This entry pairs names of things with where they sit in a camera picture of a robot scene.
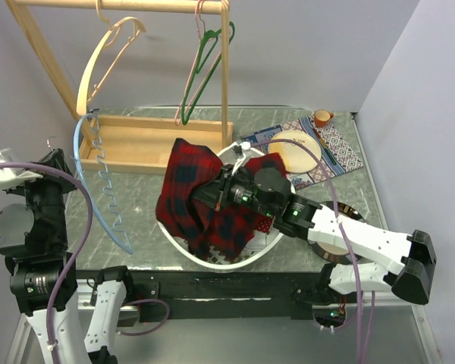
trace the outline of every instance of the wooden rack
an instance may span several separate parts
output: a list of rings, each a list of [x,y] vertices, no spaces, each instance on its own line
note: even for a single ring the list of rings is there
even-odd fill
[[[78,121],[80,116],[76,112],[77,95],[67,81],[28,6],[95,9],[96,1],[5,0],[5,2],[73,119]],[[102,0],[101,6],[106,10],[194,14],[197,1]],[[203,14],[221,15],[221,121],[191,120],[186,126],[176,126],[174,119],[100,115],[102,148],[105,150],[105,161],[110,171],[163,174],[171,147],[178,137],[193,144],[206,145],[214,152],[219,152],[231,143],[233,124],[228,122],[229,10],[229,0],[205,1],[202,5]],[[84,135],[80,147],[83,168],[99,170],[101,165],[96,162],[98,150],[92,143],[94,134],[86,124],[81,131]]]

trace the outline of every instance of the brown mug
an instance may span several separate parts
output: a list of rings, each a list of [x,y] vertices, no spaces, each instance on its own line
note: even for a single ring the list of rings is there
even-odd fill
[[[316,127],[324,127],[334,117],[333,112],[317,110],[313,116]]]

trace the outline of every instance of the tabletop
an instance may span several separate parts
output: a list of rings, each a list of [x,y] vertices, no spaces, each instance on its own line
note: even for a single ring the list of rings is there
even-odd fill
[[[173,108],[131,108],[102,110],[110,115],[132,115],[172,118]],[[234,139],[287,121],[310,116],[312,111],[295,108],[230,108],[229,121],[234,123]],[[221,120],[219,108],[198,108],[192,119]],[[356,124],[350,113],[335,113],[331,123],[337,128],[354,151],[362,157]],[[86,171],[89,191],[107,221],[114,216],[108,213],[108,197],[102,194],[105,181],[97,172]],[[155,206],[163,184],[163,176],[151,174],[111,173],[112,183],[118,200],[118,210],[124,219],[124,229],[130,236],[134,251],[128,255],[118,248],[104,232],[96,219],[83,251],[77,259],[77,269],[98,270],[115,265],[126,265],[133,270],[177,270],[205,271],[206,269],[183,256],[167,240],[155,219]],[[382,228],[374,191],[367,167],[343,174],[332,179],[338,200],[352,206],[368,224]],[[298,194],[318,202],[331,199],[327,182],[321,182],[297,191]],[[75,250],[86,223],[86,204],[80,192],[74,191],[66,210],[67,234],[70,250]],[[239,271],[318,272],[327,263],[309,248],[306,241],[283,237],[265,256]]]

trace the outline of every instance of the green hanger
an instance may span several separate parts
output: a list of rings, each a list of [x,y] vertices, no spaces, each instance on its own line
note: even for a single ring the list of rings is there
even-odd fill
[[[231,27],[231,35],[229,37],[229,43],[231,43],[231,40],[233,40],[233,38],[234,38],[234,33],[236,31],[236,28],[234,27],[234,23],[232,21],[229,22],[229,26]],[[204,79],[204,82],[201,84],[201,87],[199,88],[199,92],[197,93],[195,99],[192,101],[192,105],[190,106],[190,108],[189,108],[189,110],[187,112],[187,115],[185,115],[185,104],[186,104],[187,99],[189,97],[190,88],[192,87],[192,83],[194,81],[194,78],[196,78],[196,75],[199,74],[199,72],[204,67],[204,64],[206,64],[207,59],[209,58],[209,56],[211,55],[212,51],[214,50],[214,47],[216,47],[216,45],[218,44],[220,35],[221,35],[221,30],[217,30],[217,31],[208,30],[208,31],[206,31],[204,33],[204,36],[200,40],[199,51],[197,52],[197,57],[196,57],[196,61],[195,61],[194,71],[192,73],[192,76],[188,80],[186,92],[184,94],[184,99],[182,100],[182,103],[180,104],[180,119],[182,120],[182,124],[183,125],[187,125],[187,123],[189,122],[190,116],[191,116],[194,108],[196,107],[200,96],[204,92],[204,89],[206,88],[207,83],[209,82],[209,80],[211,80],[211,76],[214,74],[215,69],[217,68],[219,62],[221,61],[221,55],[219,55],[216,58],[214,64],[212,65],[212,69],[209,71],[209,73],[207,74],[206,78]],[[209,40],[211,40],[211,39],[215,39],[215,41],[212,44],[210,50],[207,52],[207,55],[204,57],[204,59],[202,59],[202,54],[204,52],[204,48],[206,47],[207,42]]]

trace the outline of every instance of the white wall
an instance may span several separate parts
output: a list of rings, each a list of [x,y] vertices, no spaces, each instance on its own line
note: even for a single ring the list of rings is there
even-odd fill
[[[45,71],[0,1],[0,149],[11,146],[23,161],[35,161],[48,152],[47,136],[58,135],[53,146],[70,155],[73,128]],[[16,201],[23,199],[0,192],[0,209]],[[0,256],[0,363],[5,362],[19,319],[9,276]]]
[[[428,305],[455,363],[455,0],[421,0],[357,115],[390,228],[430,233]]]
[[[230,103],[358,111],[417,3],[232,0]],[[34,8],[34,14],[78,87],[106,25],[94,10]],[[113,21],[126,14],[105,11]],[[129,15],[143,20],[147,33],[125,52],[96,106],[177,105],[198,44],[193,15]],[[209,28],[220,27],[219,17],[205,19]],[[119,48],[99,59],[102,73]],[[218,74],[201,104],[220,103],[219,80]]]

